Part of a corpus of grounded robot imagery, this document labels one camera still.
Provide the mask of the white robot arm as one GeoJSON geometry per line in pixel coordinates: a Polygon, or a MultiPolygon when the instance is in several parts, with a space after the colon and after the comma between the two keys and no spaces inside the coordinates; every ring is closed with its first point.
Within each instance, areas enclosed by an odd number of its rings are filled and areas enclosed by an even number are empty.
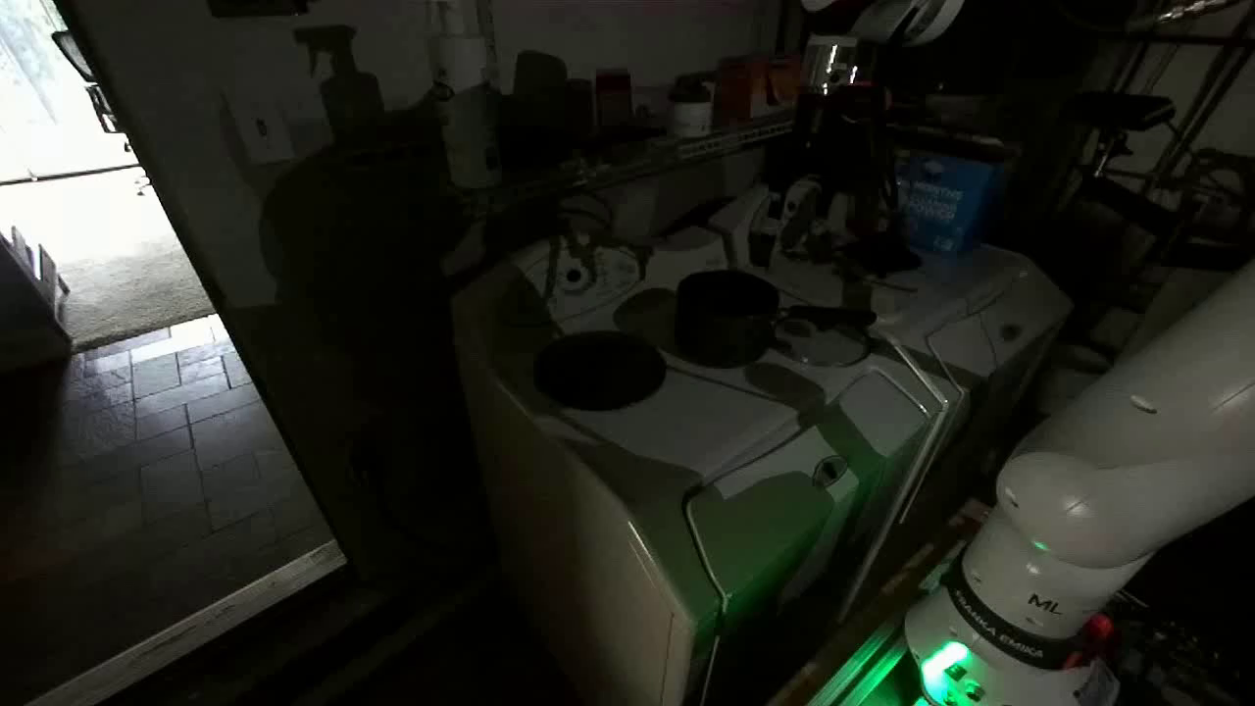
{"type": "Polygon", "coordinates": [[[995,506],[904,608],[904,706],[1116,706],[1102,608],[1255,497],[1255,265],[1031,427],[995,506]]]}

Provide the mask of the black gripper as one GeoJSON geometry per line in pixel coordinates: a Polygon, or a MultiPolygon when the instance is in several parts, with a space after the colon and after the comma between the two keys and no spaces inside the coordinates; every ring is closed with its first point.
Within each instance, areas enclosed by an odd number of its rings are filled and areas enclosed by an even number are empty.
{"type": "Polygon", "coordinates": [[[850,214],[880,225],[895,212],[891,146],[884,141],[887,102],[876,83],[806,90],[795,107],[804,171],[818,200],[850,200],[850,214]]]}

